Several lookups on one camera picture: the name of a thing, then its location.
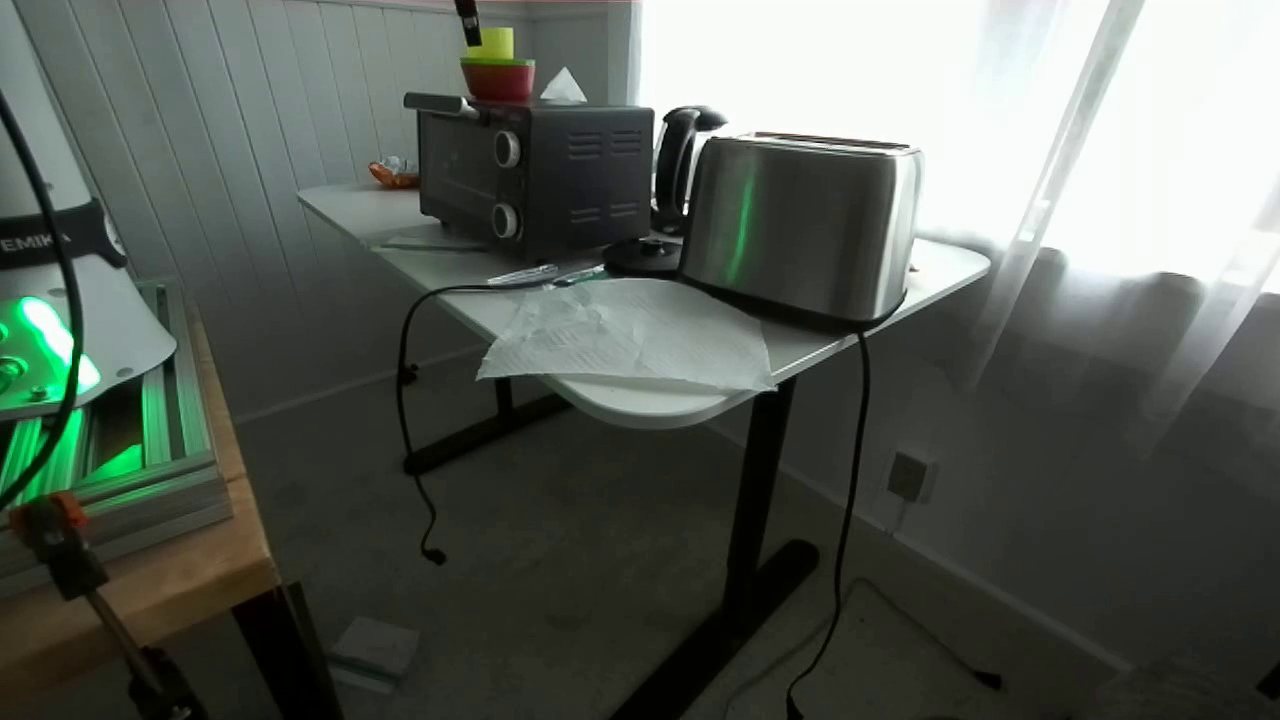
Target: yellow cup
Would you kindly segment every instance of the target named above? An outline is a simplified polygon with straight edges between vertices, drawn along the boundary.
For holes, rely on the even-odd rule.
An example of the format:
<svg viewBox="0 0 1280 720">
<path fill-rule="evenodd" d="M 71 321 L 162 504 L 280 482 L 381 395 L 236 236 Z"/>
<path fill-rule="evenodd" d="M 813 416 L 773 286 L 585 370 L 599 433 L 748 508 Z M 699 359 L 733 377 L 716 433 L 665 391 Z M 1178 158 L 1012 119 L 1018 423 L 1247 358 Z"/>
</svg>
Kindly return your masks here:
<svg viewBox="0 0 1280 720">
<path fill-rule="evenodd" d="M 510 66 L 515 62 L 515 29 L 479 29 L 479 44 L 465 44 L 469 66 Z"/>
</svg>

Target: desk leg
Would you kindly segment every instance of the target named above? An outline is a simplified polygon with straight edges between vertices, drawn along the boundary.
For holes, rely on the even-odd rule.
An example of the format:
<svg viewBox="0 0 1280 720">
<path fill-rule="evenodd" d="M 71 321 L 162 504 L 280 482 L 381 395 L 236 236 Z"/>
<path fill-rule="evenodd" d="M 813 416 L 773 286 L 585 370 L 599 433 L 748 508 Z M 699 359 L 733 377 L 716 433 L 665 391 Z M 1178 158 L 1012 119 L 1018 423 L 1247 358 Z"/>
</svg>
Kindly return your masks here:
<svg viewBox="0 0 1280 720">
<path fill-rule="evenodd" d="M 243 602 L 236 609 L 236 623 L 270 689 L 280 718 L 345 718 L 301 584 Z"/>
<path fill-rule="evenodd" d="M 1280 664 L 1265 681 L 1255 681 L 1255 691 L 1265 691 L 1266 700 L 1280 700 Z"/>
<path fill-rule="evenodd" d="M 568 406 L 560 395 L 539 395 L 539 401 L 527 401 L 527 406 L 510 406 L 510 379 L 495 379 L 495 416 L 479 419 L 479 423 L 469 423 L 453 436 L 438 436 L 424 449 L 414 449 L 410 456 L 403 456 L 403 473 L 409 475 L 424 475 L 438 465 L 453 465 L 515 428 L 527 428 L 542 416 L 557 416 L 562 414 Z"/>
<path fill-rule="evenodd" d="M 721 609 L 622 700 L 618 720 L 680 718 L 815 568 L 815 548 L 804 542 L 786 542 L 761 564 L 793 391 L 795 379 L 753 406 Z"/>
</svg>

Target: wooden desk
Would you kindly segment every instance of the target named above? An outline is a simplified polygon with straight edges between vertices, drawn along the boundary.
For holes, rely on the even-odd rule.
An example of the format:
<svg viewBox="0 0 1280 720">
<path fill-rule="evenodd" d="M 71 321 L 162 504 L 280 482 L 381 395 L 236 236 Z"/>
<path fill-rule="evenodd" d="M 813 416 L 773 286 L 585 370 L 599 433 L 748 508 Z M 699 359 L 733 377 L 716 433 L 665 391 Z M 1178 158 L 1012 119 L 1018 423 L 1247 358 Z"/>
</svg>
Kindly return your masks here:
<svg viewBox="0 0 1280 720">
<path fill-rule="evenodd" d="M 113 579 L 100 595 L 140 645 L 162 645 L 168 637 L 236 612 L 238 637 L 248 639 L 280 713 L 340 718 L 304 595 L 276 574 L 209 339 L 204 331 L 191 338 L 233 515 L 106 564 Z M 58 602 L 49 584 L 0 606 L 2 705 L 49 691 L 104 662 L 119 655 L 84 602 Z"/>
</svg>

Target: electrical outlet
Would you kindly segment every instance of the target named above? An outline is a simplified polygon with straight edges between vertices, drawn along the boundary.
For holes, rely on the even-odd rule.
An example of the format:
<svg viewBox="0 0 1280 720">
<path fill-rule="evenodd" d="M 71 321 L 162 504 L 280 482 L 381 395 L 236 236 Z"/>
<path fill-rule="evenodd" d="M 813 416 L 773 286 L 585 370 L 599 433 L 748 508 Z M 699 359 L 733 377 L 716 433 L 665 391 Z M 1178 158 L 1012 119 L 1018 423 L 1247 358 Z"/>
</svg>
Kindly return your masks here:
<svg viewBox="0 0 1280 720">
<path fill-rule="evenodd" d="M 889 469 L 889 493 L 908 504 L 929 504 L 936 469 L 929 456 L 897 454 Z"/>
</svg>

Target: toaster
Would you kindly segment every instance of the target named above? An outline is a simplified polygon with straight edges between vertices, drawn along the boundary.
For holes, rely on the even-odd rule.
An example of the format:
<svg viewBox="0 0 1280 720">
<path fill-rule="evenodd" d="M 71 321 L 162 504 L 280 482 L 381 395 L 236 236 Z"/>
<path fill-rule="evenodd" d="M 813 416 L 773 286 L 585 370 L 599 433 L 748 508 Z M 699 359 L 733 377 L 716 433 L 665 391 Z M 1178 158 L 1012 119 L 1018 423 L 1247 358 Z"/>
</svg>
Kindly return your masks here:
<svg viewBox="0 0 1280 720">
<path fill-rule="evenodd" d="M 908 296 L 920 149 L 839 135 L 710 135 L 680 278 L 762 317 L 870 327 Z"/>
</svg>

